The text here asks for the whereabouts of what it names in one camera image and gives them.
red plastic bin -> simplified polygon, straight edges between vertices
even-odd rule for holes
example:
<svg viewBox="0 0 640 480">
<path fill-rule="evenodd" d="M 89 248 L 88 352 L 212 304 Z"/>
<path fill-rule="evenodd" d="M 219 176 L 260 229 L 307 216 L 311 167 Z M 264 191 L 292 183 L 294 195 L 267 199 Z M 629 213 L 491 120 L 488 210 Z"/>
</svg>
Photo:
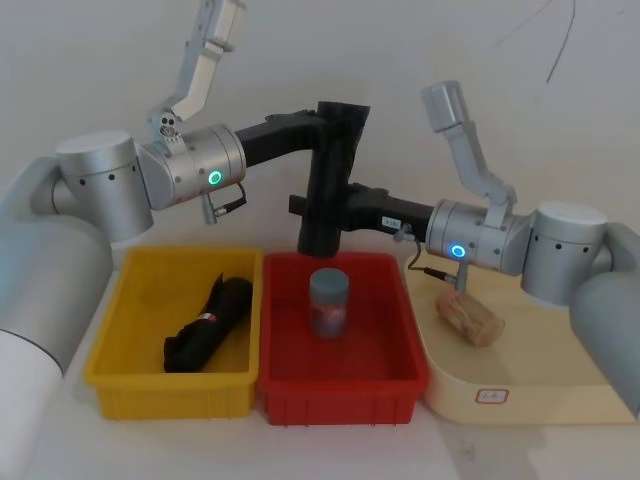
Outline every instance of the red plastic bin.
<svg viewBox="0 0 640 480">
<path fill-rule="evenodd" d="M 326 267 L 350 280 L 336 339 L 315 336 L 309 319 L 309 277 Z M 409 423 L 428 379 L 419 338 L 393 257 L 266 257 L 259 385 L 272 425 Z"/>
</svg>

label sticker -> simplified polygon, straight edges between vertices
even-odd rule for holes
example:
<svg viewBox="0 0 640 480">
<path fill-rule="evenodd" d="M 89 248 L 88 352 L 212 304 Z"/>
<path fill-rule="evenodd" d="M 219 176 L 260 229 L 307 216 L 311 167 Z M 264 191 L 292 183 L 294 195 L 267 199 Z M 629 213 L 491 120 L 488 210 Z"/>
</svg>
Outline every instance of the label sticker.
<svg viewBox="0 0 640 480">
<path fill-rule="evenodd" d="M 203 313 L 197 318 L 197 320 L 209 320 L 211 322 L 216 322 L 218 318 L 213 313 Z"/>
<path fill-rule="evenodd" d="M 382 217 L 382 226 L 400 230 L 400 227 L 402 226 L 402 222 L 397 218 Z"/>
<path fill-rule="evenodd" d="M 509 398 L 509 390 L 481 389 L 476 395 L 476 403 L 483 405 L 501 405 Z"/>
</svg>

white table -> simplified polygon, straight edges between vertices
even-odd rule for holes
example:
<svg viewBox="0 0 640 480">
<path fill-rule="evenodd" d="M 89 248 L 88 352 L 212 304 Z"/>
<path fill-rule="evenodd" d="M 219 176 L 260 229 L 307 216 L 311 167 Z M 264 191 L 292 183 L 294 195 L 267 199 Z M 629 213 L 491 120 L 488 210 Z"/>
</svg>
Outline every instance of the white table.
<svg viewBox="0 0 640 480">
<path fill-rule="evenodd" d="M 472 428 L 422 404 L 398 427 L 272 427 L 259 412 L 213 421 L 110 422 L 82 378 L 116 274 L 43 424 L 27 478 L 626 479 L 640 427 Z"/>
</svg>

folded black fabric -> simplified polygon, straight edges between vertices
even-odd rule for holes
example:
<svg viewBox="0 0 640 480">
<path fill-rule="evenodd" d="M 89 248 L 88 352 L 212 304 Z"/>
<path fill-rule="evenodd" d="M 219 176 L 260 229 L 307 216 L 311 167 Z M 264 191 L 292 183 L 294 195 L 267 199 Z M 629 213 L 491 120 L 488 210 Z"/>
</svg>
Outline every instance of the folded black fabric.
<svg viewBox="0 0 640 480">
<path fill-rule="evenodd" d="M 253 285 L 220 275 L 200 316 L 164 341 L 164 371 L 194 373 L 207 363 L 227 334 L 251 310 Z"/>
</svg>

green indicator light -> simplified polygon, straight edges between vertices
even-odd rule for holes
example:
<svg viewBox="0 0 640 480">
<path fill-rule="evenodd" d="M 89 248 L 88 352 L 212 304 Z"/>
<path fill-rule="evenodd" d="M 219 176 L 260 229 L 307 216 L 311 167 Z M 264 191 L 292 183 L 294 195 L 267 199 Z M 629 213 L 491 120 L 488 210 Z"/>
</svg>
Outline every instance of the green indicator light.
<svg viewBox="0 0 640 480">
<path fill-rule="evenodd" d="M 222 174 L 218 170 L 214 170 L 209 174 L 209 183 L 217 185 L 222 181 Z"/>
</svg>

